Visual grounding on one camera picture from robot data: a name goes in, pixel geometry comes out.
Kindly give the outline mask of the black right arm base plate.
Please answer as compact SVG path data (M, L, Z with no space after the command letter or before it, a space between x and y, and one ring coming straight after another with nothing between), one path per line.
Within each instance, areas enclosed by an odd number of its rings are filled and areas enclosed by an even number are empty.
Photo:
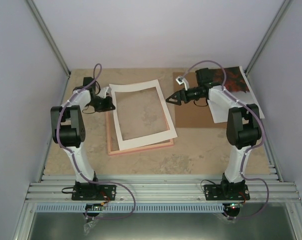
M250 200L248 186L243 183L205 184L204 196L208 201L244 201Z

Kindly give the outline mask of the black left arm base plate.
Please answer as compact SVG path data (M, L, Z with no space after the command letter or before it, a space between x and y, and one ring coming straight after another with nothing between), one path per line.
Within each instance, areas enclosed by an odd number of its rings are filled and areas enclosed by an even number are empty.
M76 182L73 186L73 201L114 201L117 186L113 184L93 184Z

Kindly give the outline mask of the red forest photo print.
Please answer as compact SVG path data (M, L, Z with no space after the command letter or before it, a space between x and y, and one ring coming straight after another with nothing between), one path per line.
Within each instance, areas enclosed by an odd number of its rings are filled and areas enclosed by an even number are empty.
M259 106L257 98L244 73L243 67L229 67L225 69L225 72L226 82L224 88L240 102L244 104L256 104ZM208 96L208 105L213 122L216 124L227 122L229 109L240 106L236 101L223 93L220 85L211 88Z

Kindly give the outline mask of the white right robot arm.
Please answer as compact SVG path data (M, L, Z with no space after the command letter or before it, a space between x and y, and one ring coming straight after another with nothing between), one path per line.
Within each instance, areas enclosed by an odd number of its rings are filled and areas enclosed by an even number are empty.
M228 166L223 173L220 193L227 200L239 193L237 185L245 184L244 172L251 150L264 134L260 110L255 103L247 104L233 96L225 87L198 86L188 90L181 89L170 95L165 101L182 105L201 98L217 104L227 112L226 137L231 145Z

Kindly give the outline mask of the brown cardboard backing board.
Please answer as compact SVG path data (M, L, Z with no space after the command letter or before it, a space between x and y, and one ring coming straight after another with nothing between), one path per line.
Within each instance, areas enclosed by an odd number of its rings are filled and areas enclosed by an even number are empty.
M211 110L206 104L206 99L201 98L199 101L184 103L181 105L174 104L175 127L176 128L219 128L226 130L227 123L214 123Z

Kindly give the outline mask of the clear glass pane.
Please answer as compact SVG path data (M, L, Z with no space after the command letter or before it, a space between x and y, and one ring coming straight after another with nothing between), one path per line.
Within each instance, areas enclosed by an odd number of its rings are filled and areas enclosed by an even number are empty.
M166 118L155 87L134 92L116 92L116 112L124 140L167 130Z

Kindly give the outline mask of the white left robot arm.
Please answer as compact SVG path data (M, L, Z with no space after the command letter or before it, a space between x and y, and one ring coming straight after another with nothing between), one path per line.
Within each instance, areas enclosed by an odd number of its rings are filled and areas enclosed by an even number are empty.
M104 87L98 94L91 87L85 90L76 88L64 104L51 108L50 117L53 141L69 157L75 171L75 181L87 183L83 187L83 194L88 199L94 200L99 197L101 188L95 184L98 181L96 173L89 164L84 147L86 129L82 110L88 106L93 107L95 113L115 110L111 88Z

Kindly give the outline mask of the white mat board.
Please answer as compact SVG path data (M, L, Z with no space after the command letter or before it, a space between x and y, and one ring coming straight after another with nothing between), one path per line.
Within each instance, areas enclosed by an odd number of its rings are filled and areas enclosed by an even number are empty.
M157 79L145 81L145 82L133 83L133 84L123 84L123 85L110 84L109 87L111 89L113 104L115 106L117 106L116 93L132 93L132 92L139 92L139 91L155 88L159 101L161 103L162 112L164 114L164 119L167 126L167 130L162 132L124 140L122 137L122 132L119 124L118 112L114 110L113 120L115 126L115 133L117 137L118 146L121 151L149 146L149 145L157 144L159 142L172 140L178 137L168 106L166 104L164 95L162 93L162 89Z

